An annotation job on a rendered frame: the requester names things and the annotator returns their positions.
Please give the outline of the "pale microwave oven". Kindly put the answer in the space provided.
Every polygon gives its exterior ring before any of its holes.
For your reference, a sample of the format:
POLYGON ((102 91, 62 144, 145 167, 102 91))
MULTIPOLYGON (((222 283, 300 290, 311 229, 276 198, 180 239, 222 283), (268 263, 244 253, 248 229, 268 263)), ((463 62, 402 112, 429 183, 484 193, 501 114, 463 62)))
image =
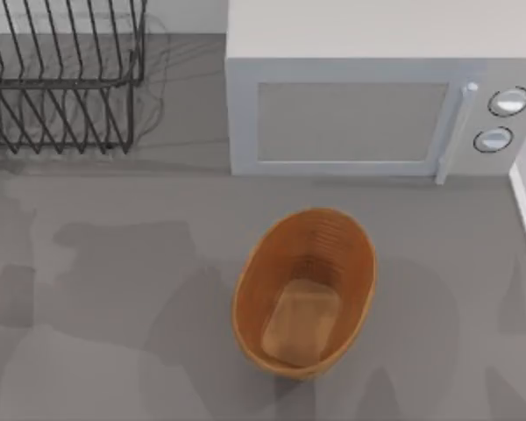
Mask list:
POLYGON ((479 61, 485 70, 448 177, 506 175, 526 140, 526 108, 508 118, 488 110, 495 92, 526 89, 526 0, 230 0, 231 57, 479 61), (500 126, 511 144, 478 152, 475 136, 500 126))

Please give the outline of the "microwave oven door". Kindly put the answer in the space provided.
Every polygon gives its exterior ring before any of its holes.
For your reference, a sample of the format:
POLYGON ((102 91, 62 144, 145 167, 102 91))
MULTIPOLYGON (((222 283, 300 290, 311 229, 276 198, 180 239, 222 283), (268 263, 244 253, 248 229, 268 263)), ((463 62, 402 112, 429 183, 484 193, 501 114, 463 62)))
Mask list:
POLYGON ((232 173, 432 176, 484 70, 460 59, 228 58, 232 173))

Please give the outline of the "large round microwave knob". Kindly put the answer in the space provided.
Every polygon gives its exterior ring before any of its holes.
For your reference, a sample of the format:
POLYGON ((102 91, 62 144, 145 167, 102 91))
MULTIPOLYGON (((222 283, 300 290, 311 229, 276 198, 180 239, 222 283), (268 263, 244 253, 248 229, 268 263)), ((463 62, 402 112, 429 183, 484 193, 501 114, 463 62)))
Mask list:
POLYGON ((514 87, 495 92, 489 102, 488 110, 499 118, 512 117, 526 108, 526 89, 514 87))

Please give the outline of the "small round microwave knob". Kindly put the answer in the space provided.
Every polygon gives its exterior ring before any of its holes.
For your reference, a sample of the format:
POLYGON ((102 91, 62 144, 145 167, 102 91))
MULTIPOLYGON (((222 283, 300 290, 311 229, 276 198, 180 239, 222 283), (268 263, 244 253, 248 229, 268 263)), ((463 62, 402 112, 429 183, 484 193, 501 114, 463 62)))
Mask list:
POLYGON ((513 139, 514 134, 507 127, 500 126, 479 132, 473 140, 473 146, 480 153, 498 153, 506 149, 513 139))

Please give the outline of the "brown oval wicker basket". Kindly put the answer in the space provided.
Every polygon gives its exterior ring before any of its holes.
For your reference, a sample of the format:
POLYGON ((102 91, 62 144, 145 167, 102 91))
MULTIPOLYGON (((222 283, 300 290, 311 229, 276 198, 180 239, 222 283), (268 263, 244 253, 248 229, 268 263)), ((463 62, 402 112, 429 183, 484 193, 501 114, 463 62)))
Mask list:
POLYGON ((235 286, 231 327, 262 370, 306 380, 330 369, 357 338, 377 281, 373 242, 332 208, 277 221, 251 251, 235 286))

